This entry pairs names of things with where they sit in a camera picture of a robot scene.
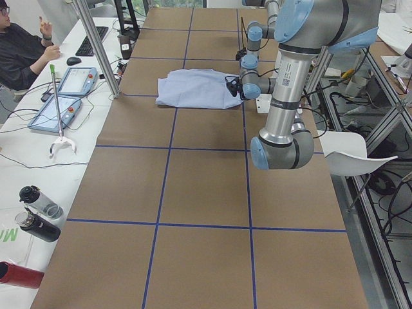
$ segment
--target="person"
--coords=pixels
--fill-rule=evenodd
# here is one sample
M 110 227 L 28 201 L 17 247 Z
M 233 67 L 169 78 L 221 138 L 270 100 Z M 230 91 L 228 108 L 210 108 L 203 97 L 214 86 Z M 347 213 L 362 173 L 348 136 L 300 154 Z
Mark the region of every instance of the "person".
M 0 0 L 0 83 L 14 90 L 28 89 L 51 60 L 60 57 L 52 43 L 52 24 L 40 20 L 42 38 L 11 23 L 10 8 Z

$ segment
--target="folded shirt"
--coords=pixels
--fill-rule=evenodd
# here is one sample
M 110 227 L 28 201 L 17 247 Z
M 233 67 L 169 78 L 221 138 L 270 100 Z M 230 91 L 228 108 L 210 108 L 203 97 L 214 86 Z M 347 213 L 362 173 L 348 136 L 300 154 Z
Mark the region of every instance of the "folded shirt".
M 172 71 L 158 80 L 156 104 L 177 108 L 226 109 L 242 103 L 239 94 L 233 97 L 226 88 L 229 74 L 209 70 Z

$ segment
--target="reacher grabber tool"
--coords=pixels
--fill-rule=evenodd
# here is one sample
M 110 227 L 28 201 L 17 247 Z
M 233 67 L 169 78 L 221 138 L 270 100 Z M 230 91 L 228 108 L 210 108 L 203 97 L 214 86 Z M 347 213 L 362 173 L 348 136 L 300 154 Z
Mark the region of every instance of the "reacher grabber tool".
M 54 72 L 54 65 L 53 64 L 50 65 L 50 72 L 51 72 L 51 80 L 53 82 L 54 99 L 55 99 L 56 112 L 57 112 L 57 122 L 59 123 L 59 137 L 50 146 L 50 158 L 53 158 L 53 146 L 55 144 L 69 144 L 69 145 L 71 145 L 71 148 L 73 149 L 74 153 L 76 153 L 76 145 L 75 145 L 74 141 L 70 140 L 67 137 L 64 137 L 62 117 L 60 115 L 59 98 L 57 96 L 56 74 Z

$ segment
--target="water bottle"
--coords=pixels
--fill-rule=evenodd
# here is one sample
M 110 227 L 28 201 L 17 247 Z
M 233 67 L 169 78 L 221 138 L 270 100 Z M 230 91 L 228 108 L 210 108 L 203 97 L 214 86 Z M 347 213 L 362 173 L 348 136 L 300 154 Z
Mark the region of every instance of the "water bottle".
M 48 243 L 59 238 L 61 231 L 58 227 L 46 221 L 38 214 L 32 213 L 28 208 L 26 209 L 28 212 L 20 212 L 14 219 L 16 224 L 20 226 L 20 229 Z
M 20 190 L 20 201 L 37 209 L 50 219 L 57 219 L 63 214 L 63 208 L 40 192 L 36 186 L 26 186 Z

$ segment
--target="black water bottle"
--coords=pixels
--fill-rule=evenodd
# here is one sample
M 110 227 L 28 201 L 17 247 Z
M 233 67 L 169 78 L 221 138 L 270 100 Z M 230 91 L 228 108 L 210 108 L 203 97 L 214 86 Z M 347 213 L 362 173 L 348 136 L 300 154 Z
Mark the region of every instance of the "black water bottle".
M 28 212 L 20 212 L 14 219 L 16 224 L 20 226 L 20 229 L 48 243 L 59 238 L 61 231 L 58 227 L 39 215 L 32 213 L 28 208 L 26 210 Z

